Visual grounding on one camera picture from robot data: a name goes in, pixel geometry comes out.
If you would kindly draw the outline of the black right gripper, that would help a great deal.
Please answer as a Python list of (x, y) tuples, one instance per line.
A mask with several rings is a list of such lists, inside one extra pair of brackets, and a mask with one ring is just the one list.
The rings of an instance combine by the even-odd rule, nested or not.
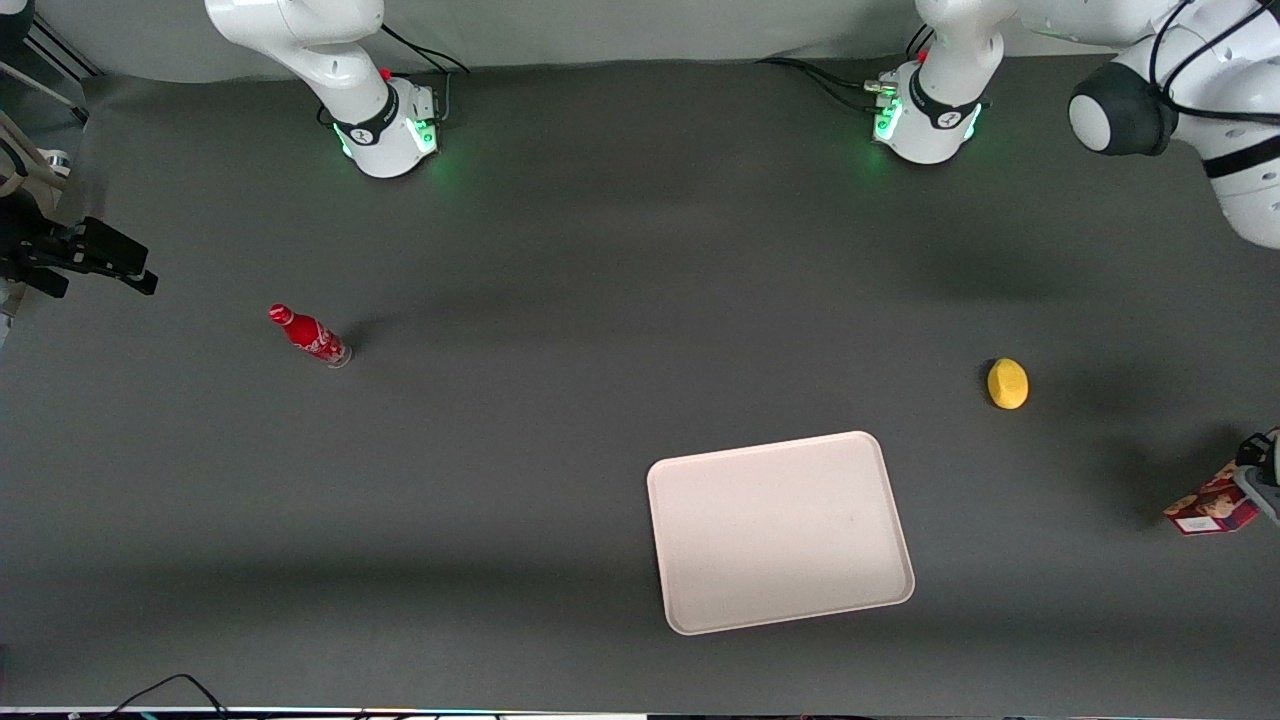
[[(84, 258), (92, 263), (84, 263)], [(26, 284), (51, 299), (67, 295), (59, 270), (101, 275), (152, 296), (159, 278), (146, 270), (148, 249), (108, 223), (87, 217), (60, 223), (37, 205), (4, 200), (1, 206), (3, 279)]]

